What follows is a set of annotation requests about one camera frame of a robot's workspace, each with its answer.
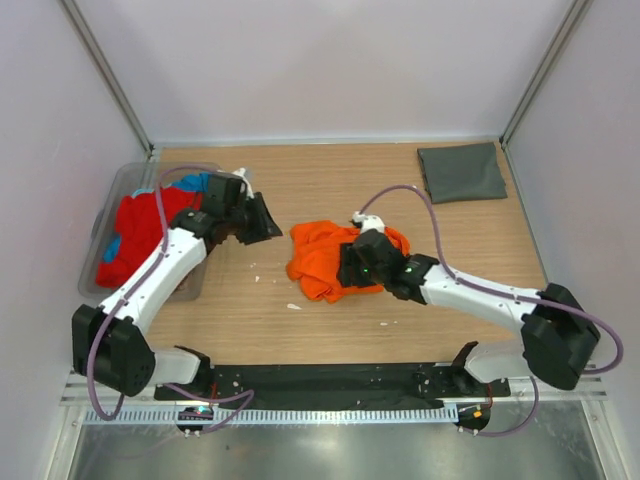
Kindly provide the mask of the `orange t shirt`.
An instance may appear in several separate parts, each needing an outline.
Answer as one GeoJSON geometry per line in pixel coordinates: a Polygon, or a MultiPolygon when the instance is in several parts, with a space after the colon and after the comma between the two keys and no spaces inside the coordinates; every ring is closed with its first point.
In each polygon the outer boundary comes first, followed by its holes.
{"type": "Polygon", "coordinates": [[[329,220],[293,226],[289,231],[293,256],[286,266],[289,279],[299,282],[309,300],[329,304],[350,295],[383,292],[381,285],[344,287],[338,279],[340,247],[353,243],[359,233],[354,226],[339,226],[329,220]]]}

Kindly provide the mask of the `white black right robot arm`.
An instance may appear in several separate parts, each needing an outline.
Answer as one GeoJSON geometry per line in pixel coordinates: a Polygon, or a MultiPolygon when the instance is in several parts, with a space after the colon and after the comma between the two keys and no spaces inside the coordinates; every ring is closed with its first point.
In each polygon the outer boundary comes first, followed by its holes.
{"type": "Polygon", "coordinates": [[[510,341],[470,342],[461,349],[450,381],[464,396],[515,376],[571,391],[601,338],[594,321],[561,285],[522,289],[469,276],[434,257],[405,254],[376,230],[358,235],[339,252],[337,278],[343,286],[381,286],[399,300],[461,311],[513,334],[510,341]]]}

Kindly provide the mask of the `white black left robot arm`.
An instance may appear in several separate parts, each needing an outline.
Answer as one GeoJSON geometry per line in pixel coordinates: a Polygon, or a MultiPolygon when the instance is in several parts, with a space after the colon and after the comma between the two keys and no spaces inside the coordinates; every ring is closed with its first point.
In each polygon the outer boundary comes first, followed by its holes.
{"type": "Polygon", "coordinates": [[[180,346],[154,350],[146,334],[179,284],[228,237],[251,245],[282,234],[244,168],[210,171],[199,206],[174,218],[165,213],[163,192],[154,192],[158,245],[123,286],[72,316],[73,369],[86,378],[91,398],[99,385],[134,397],[172,384],[189,399],[204,398],[212,387],[209,357],[180,346]]]}

